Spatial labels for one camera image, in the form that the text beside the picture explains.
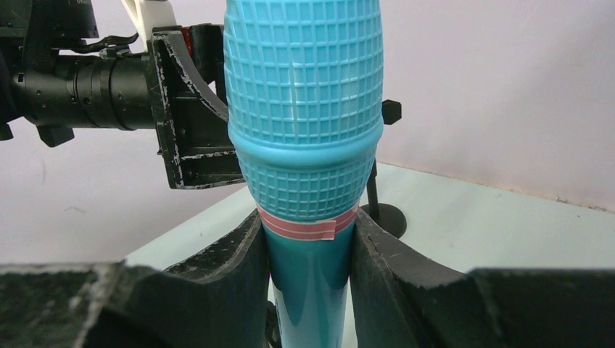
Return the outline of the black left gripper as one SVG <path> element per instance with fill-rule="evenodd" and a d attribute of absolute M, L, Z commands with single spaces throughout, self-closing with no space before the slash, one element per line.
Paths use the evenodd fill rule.
<path fill-rule="evenodd" d="M 147 46 L 140 54 L 58 56 L 46 71 L 15 65 L 18 115 L 49 147 L 72 140 L 77 128 L 152 129 L 172 189 L 241 183 L 227 131 L 223 26 L 158 28 Z"/>

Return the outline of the blue toy microphone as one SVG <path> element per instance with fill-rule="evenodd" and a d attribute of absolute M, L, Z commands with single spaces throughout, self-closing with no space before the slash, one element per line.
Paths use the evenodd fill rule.
<path fill-rule="evenodd" d="M 377 1 L 228 1 L 228 134 L 265 231 L 283 347 L 340 347 L 384 121 Z"/>

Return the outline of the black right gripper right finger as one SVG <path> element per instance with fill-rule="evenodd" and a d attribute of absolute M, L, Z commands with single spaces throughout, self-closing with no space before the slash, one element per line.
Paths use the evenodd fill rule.
<path fill-rule="evenodd" d="M 612 269 L 453 270 L 359 212 L 350 271 L 359 347 L 612 347 Z"/>

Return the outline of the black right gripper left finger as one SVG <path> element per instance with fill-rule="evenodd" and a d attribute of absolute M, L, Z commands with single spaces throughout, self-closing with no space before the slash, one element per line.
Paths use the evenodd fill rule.
<path fill-rule="evenodd" d="M 1 266 L 3 347 L 264 347 L 269 268 L 256 212 L 165 270 Z"/>

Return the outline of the black round-base mic stand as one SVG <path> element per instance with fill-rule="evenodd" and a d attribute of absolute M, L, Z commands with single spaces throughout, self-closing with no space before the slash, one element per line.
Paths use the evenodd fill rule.
<path fill-rule="evenodd" d="M 399 101 L 386 99 L 381 103 L 381 115 L 385 125 L 393 125 L 402 119 L 403 106 Z M 398 206 L 385 200 L 383 182 L 378 177 L 379 169 L 380 164 L 375 161 L 366 185 L 367 203 L 360 208 L 381 229 L 401 239 L 407 231 L 408 219 Z"/>

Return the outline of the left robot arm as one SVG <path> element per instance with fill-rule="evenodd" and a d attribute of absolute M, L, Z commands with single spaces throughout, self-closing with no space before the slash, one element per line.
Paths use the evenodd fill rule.
<path fill-rule="evenodd" d="M 243 180 L 227 134 L 223 26 L 126 1 L 135 32 L 99 37 L 90 1 L 1 3 L 1 139 L 25 118 L 49 147 L 77 128 L 152 129 L 172 189 Z"/>

